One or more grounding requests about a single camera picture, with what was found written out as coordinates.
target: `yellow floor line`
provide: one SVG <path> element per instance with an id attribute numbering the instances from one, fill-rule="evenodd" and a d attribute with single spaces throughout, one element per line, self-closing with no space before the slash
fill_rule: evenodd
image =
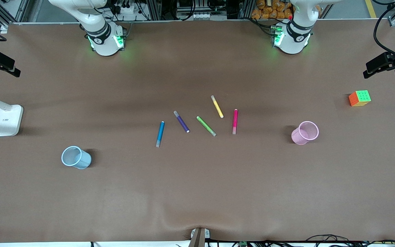
<path id="1" fill-rule="evenodd" d="M 373 4 L 371 3 L 371 0 L 365 0 L 365 4 L 367 5 L 368 12 L 370 13 L 370 17 L 377 18 L 376 12 L 374 12 L 374 8 L 373 8 Z"/>

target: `marker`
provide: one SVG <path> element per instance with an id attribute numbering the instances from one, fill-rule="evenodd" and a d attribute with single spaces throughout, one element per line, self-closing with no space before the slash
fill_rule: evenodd
<path id="1" fill-rule="evenodd" d="M 210 126 L 207 125 L 206 122 L 204 122 L 201 117 L 197 116 L 196 119 L 205 127 L 205 129 L 207 129 L 211 135 L 216 136 L 216 133 L 210 128 Z"/>
<path id="2" fill-rule="evenodd" d="M 211 96 L 211 99 L 213 100 L 213 104 L 216 107 L 217 113 L 219 114 L 220 118 L 224 118 L 224 114 L 220 110 L 219 104 L 217 103 L 216 98 L 214 97 L 214 95 Z"/>
<path id="3" fill-rule="evenodd" d="M 164 131 L 164 121 L 161 121 L 161 124 L 159 125 L 159 131 L 158 131 L 158 139 L 156 140 L 156 146 L 159 147 L 161 144 L 161 139 L 163 137 L 163 131 Z"/>
<path id="4" fill-rule="evenodd" d="M 185 132 L 189 133 L 190 129 L 188 129 L 187 125 L 185 124 L 184 120 L 182 120 L 181 116 L 179 116 L 178 112 L 174 111 L 173 114 L 176 116 L 176 119 L 179 121 Z"/>
<path id="5" fill-rule="evenodd" d="M 232 134 L 236 134 L 237 133 L 237 116 L 238 116 L 239 112 L 237 111 L 237 109 L 234 109 L 234 117 L 232 118 Z"/>

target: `purple marker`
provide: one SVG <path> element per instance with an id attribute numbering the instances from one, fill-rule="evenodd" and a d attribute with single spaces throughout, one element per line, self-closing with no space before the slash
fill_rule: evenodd
<path id="1" fill-rule="evenodd" d="M 185 132 L 189 133 L 190 130 L 188 129 L 187 125 L 185 124 L 184 120 L 182 120 L 181 116 L 179 116 L 177 111 L 173 112 L 176 118 L 178 119 L 179 123 L 181 124 L 182 128 L 185 130 Z"/>

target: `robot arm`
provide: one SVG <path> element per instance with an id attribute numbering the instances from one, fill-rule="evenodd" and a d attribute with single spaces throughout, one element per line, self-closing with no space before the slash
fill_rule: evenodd
<path id="1" fill-rule="evenodd" d="M 290 0 L 295 7 L 292 20 L 279 23 L 281 27 L 274 45 L 288 54 L 296 54 L 307 45 L 311 30 L 318 19 L 318 4 L 333 4 L 342 0 Z"/>
<path id="2" fill-rule="evenodd" d="M 123 28 L 114 22 L 107 22 L 101 14 L 88 14 L 105 6 L 107 0 L 49 0 L 49 2 L 76 18 L 91 42 L 91 47 L 102 56 L 114 55 L 124 48 Z"/>

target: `yellow marker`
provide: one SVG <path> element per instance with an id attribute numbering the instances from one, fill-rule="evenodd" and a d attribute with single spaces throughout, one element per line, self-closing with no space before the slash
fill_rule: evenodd
<path id="1" fill-rule="evenodd" d="M 214 97 L 214 95 L 211 96 L 211 99 L 213 100 L 214 106 L 216 107 L 217 112 L 219 113 L 220 118 L 224 118 L 224 114 L 222 113 L 222 111 L 220 110 L 220 107 L 216 101 L 216 98 Z"/>

